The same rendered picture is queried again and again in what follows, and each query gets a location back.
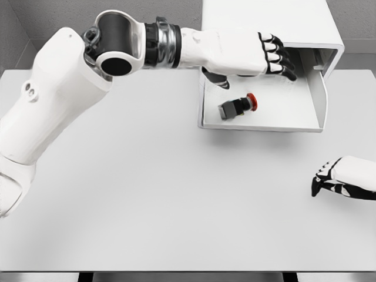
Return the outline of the white tabletop storage cabinet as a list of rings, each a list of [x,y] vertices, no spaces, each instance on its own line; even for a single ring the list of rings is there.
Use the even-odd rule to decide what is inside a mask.
[[[324,79],[345,49],[326,0],[202,0],[202,29],[220,28],[250,28],[288,48],[321,49]]]

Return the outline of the white cabinet drawer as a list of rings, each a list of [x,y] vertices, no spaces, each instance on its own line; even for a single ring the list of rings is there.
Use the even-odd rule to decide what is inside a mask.
[[[327,90],[321,72],[298,68],[292,82],[279,75],[229,77],[225,90],[199,76],[198,126],[203,129],[322,132],[327,114]],[[222,120],[219,105],[252,93],[256,111]]]

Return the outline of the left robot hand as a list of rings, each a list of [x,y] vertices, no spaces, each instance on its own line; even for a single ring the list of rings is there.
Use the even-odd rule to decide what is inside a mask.
[[[270,33],[248,29],[205,31],[203,75],[213,84],[229,89],[229,76],[281,75],[294,82],[295,66],[282,41]]]

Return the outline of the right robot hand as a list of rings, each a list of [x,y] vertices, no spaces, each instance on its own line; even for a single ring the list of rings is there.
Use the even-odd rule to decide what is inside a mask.
[[[345,197],[376,201],[376,162],[343,156],[324,164],[312,179],[311,195],[325,189]]]

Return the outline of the red button load switch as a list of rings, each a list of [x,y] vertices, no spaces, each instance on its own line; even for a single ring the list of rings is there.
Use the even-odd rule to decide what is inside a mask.
[[[233,119],[244,115],[246,111],[256,111],[257,108],[257,99],[252,93],[248,93],[242,98],[226,101],[218,106],[222,120]]]

